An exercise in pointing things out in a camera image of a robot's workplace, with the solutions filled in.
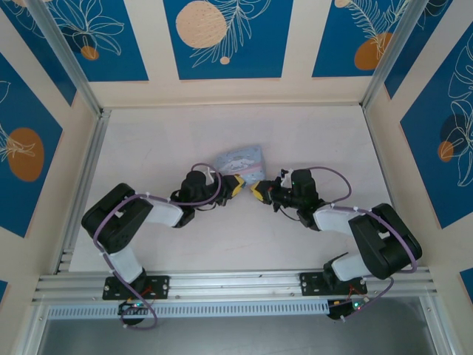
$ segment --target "white table surface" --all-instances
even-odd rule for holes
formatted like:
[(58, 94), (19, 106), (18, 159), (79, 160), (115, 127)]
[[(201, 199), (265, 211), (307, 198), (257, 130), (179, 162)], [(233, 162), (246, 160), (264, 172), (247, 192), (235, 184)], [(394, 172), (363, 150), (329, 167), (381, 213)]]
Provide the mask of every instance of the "white table surface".
[[(192, 164), (212, 163), (221, 152), (253, 144), (262, 146), (267, 178), (274, 179), (281, 168), (328, 166), (352, 184), (353, 195), (343, 205), (389, 202), (359, 106), (181, 106), (112, 112), (86, 208), (121, 182), (168, 197)], [(347, 193), (336, 175), (315, 171), (313, 176), (321, 198)], [(286, 211), (296, 216), (295, 210)], [(182, 229), (144, 223), (131, 244), (152, 271), (320, 268), (356, 250), (352, 237), (306, 229), (274, 213), (250, 189), (226, 207), (196, 212)], [(69, 270), (108, 270), (82, 228)]]

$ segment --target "floor below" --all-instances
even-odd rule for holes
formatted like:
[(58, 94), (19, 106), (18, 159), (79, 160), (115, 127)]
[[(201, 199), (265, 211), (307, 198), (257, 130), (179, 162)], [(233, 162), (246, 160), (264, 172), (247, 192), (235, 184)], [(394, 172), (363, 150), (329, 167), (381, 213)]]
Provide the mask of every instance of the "floor below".
[[(122, 182), (137, 192), (168, 197), (194, 163), (213, 163), (220, 153), (254, 144), (262, 147), (267, 179), (281, 168), (326, 166), (353, 187), (342, 205), (389, 202), (359, 106), (233, 105), (114, 110), (87, 208)], [(318, 170), (313, 177), (321, 198), (346, 195), (338, 176)], [(286, 212), (296, 216), (293, 209)], [(356, 251), (351, 236), (306, 229), (273, 213), (249, 188), (225, 207), (197, 212), (182, 229), (144, 223), (131, 245), (143, 267), (155, 271), (320, 268)], [(83, 229), (69, 270), (108, 270)]]
[(39, 354), (436, 354), (418, 299), (383, 299), (346, 323), (324, 315), (160, 319), (130, 332), (117, 319), (48, 321)]

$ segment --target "small box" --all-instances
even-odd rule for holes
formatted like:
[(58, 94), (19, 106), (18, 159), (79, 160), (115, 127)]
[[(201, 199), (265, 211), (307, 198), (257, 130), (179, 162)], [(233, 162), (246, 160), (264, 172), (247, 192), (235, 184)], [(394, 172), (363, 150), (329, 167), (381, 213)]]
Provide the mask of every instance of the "small box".
[(249, 146), (218, 155), (214, 166), (222, 175), (239, 174), (247, 184), (266, 178), (261, 146)]

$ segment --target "orange circle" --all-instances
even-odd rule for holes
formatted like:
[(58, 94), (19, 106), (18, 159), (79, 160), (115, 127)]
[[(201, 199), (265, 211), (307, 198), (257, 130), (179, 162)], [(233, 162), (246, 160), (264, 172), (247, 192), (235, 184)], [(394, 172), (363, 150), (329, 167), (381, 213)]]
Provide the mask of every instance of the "orange circle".
[(448, 163), (453, 158), (453, 144), (443, 141), (438, 146), (437, 154), (441, 161)]
[(90, 61), (96, 61), (98, 59), (98, 51), (91, 46), (83, 46), (81, 48), (81, 55)]
[(15, 129), (7, 139), (7, 149), (10, 150), (8, 164), (18, 179), (31, 183), (39, 178), (44, 165), (44, 147), (35, 131)]
[(391, 37), (392, 33), (382, 33), (364, 42), (356, 51), (355, 66), (360, 70), (375, 69)]

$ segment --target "cream wall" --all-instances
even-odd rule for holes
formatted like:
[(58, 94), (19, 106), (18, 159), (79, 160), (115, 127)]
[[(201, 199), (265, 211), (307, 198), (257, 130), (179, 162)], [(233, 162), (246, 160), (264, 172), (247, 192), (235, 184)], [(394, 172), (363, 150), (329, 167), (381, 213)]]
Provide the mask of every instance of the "cream wall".
[(397, 210), (423, 248), (466, 354), (473, 351), (473, 305), (459, 272), (473, 267), (473, 214), (441, 229), (400, 120), (472, 22), (473, 2), (455, 0), (392, 101), (384, 88), (368, 109), (369, 122)]
[(359, 102), (369, 76), (311, 78), (332, 1), (294, 0), (282, 78), (180, 81), (163, 1), (125, 0), (149, 82), (91, 86), (104, 107)]
[[(0, 310), (0, 354), (9, 354), (38, 276), (49, 274), (56, 262), (95, 118), (79, 95), (72, 107), (67, 104), (2, 11), (0, 52), (63, 128), (27, 236), (0, 228), (0, 280), (9, 284)], [(0, 209), (7, 208), (8, 201), (2, 201)]]

